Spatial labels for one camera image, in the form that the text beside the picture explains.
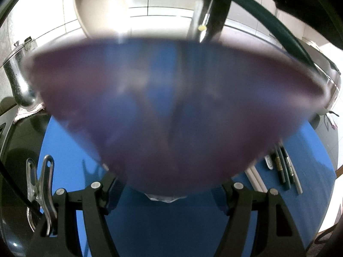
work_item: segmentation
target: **metal pot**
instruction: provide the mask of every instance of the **metal pot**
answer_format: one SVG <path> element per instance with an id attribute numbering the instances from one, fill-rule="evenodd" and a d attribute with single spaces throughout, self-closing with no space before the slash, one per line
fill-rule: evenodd
<path id="1" fill-rule="evenodd" d="M 329 58 L 321 53 L 320 50 L 314 48 L 313 46 L 307 44 L 302 40 L 299 41 L 313 60 L 320 76 L 326 82 L 326 85 L 330 91 L 330 100 L 328 101 L 328 103 L 317 110 L 318 115 L 325 115 L 330 110 L 332 110 L 334 103 L 338 98 L 342 85 L 341 72 L 338 70 L 335 63 L 333 63 Z"/>
<path id="2" fill-rule="evenodd" d="M 16 103 L 22 108 L 31 111 L 35 109 L 42 100 L 31 88 L 30 83 L 23 77 L 21 72 L 21 61 L 30 51 L 37 47 L 37 43 L 36 40 L 32 40 L 31 37 L 28 37 L 23 44 L 18 43 L 19 42 L 16 42 L 14 44 L 16 47 L 4 61 L 3 68 L 10 81 Z"/>

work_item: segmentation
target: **metal clip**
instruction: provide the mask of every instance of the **metal clip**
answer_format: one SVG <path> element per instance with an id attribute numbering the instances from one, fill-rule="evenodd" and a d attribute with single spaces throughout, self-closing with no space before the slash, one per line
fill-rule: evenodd
<path id="1" fill-rule="evenodd" d="M 41 207 L 47 221 L 46 236 L 56 232 L 57 211 L 53 203 L 51 187 L 54 174 L 54 159 L 51 155 L 46 155 L 43 159 L 41 176 L 37 180 L 37 166 L 35 162 L 28 158 L 26 161 L 26 181 L 27 198 L 30 202 L 37 202 L 38 209 Z M 32 214 L 29 208 L 26 211 L 27 220 L 32 231 L 35 231 L 37 218 Z"/>
<path id="2" fill-rule="evenodd" d="M 31 41 L 32 41 L 31 37 L 28 37 L 26 40 L 24 40 L 24 48 L 26 51 L 29 51 L 31 49 L 32 47 Z"/>

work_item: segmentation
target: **silver bolt head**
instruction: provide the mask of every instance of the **silver bolt head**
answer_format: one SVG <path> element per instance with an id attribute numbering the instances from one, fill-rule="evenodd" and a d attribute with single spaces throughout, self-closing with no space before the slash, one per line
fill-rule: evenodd
<path id="1" fill-rule="evenodd" d="M 244 185 L 242 183 L 234 183 L 234 188 L 237 190 L 242 190 Z"/>
<path id="2" fill-rule="evenodd" d="M 277 191 L 276 188 L 271 188 L 271 189 L 269 190 L 269 192 L 270 192 L 271 195 L 278 195 L 278 191 Z"/>
<path id="3" fill-rule="evenodd" d="M 64 193 L 64 188 L 59 188 L 58 190 L 56 190 L 57 195 L 62 195 L 63 193 Z"/>
<path id="4" fill-rule="evenodd" d="M 99 182 L 94 182 L 94 183 L 92 183 L 91 185 L 90 185 L 90 187 L 91 188 L 94 188 L 94 189 L 97 189 L 97 188 L 99 188 L 101 186 L 101 183 L 99 183 Z"/>

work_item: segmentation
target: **metal pipe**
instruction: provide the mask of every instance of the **metal pipe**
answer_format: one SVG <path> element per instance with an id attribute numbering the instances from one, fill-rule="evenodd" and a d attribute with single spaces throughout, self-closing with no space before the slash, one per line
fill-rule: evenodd
<path id="1" fill-rule="evenodd" d="M 39 94 L 31 87 L 30 82 L 23 76 L 21 63 L 33 49 L 37 47 L 36 40 L 28 37 L 23 44 L 15 43 L 15 49 L 3 63 L 3 69 L 11 85 L 15 102 L 27 111 L 34 110 L 41 102 Z"/>
<path id="2" fill-rule="evenodd" d="M 187 38 L 198 42 L 219 40 L 230 5 L 231 0 L 196 0 Z"/>

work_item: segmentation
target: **marker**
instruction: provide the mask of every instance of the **marker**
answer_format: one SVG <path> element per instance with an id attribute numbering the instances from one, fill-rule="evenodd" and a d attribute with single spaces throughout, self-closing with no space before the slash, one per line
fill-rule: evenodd
<path id="1" fill-rule="evenodd" d="M 275 163 L 277 165 L 277 174 L 279 176 L 280 183 L 284 184 L 286 183 L 286 179 L 285 179 L 285 175 L 284 175 L 282 165 L 281 165 L 281 160 L 280 160 L 277 150 L 275 150 Z"/>
<path id="2" fill-rule="evenodd" d="M 280 146 L 277 146 L 277 153 L 278 153 L 279 158 L 281 160 L 281 165 L 282 165 L 282 169 L 283 169 L 285 180 L 286 180 L 285 189 L 286 190 L 290 190 L 290 181 L 289 181 L 289 177 L 288 177 L 286 162 L 285 162 L 285 159 L 284 159 L 284 157 L 282 155 Z"/>
<path id="3" fill-rule="evenodd" d="M 286 152 L 286 149 L 283 145 L 280 146 L 281 148 L 281 152 L 285 158 L 285 161 L 286 161 L 286 167 L 287 167 L 287 172 L 288 172 L 288 176 L 289 176 L 289 182 L 291 184 L 294 183 L 294 173 L 293 173 L 293 169 L 292 169 L 292 166 L 290 164 L 290 158 L 289 158 L 289 155 L 288 153 Z"/>

